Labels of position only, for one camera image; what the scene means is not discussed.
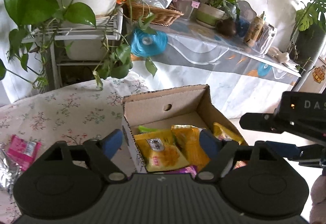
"pink wrapper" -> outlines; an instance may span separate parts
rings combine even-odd
[[[174,171],[167,171],[166,174],[176,174],[176,173],[190,173],[191,177],[194,179],[197,175],[196,166],[191,165],[189,167],[181,168]]]
[[[26,171],[34,162],[41,145],[41,142],[25,141],[12,135],[7,155],[22,168],[22,171]]]

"silver foil bag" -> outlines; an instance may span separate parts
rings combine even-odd
[[[12,195],[14,183],[20,174],[20,167],[5,152],[5,144],[0,144],[0,188]]]

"bottle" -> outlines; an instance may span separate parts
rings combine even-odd
[[[266,19],[265,12],[263,12],[259,17],[253,19],[243,39],[243,42],[246,45],[250,47],[253,47],[255,45],[256,41],[261,36],[265,19]]]

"green and white pot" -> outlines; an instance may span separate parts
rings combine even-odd
[[[197,22],[208,28],[215,28],[217,21],[227,17],[224,11],[206,4],[200,4],[197,10]]]

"tablecloth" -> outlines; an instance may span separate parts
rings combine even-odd
[[[133,71],[152,90],[209,84],[214,106],[227,118],[246,112],[273,112],[282,92],[291,90],[300,74],[244,45],[192,21],[176,20],[170,27],[151,25],[167,34],[167,46],[152,56],[158,71],[153,78],[144,61]]]
[[[99,91],[95,81],[87,81],[1,107],[0,142],[7,143],[12,134],[40,141],[39,156],[59,140],[78,145],[104,138],[121,128],[122,98],[148,91],[144,80],[134,72],[121,80],[108,78],[103,88]],[[125,143],[112,161],[128,176],[135,170]],[[0,191],[0,222],[11,223],[19,215],[13,198]]]

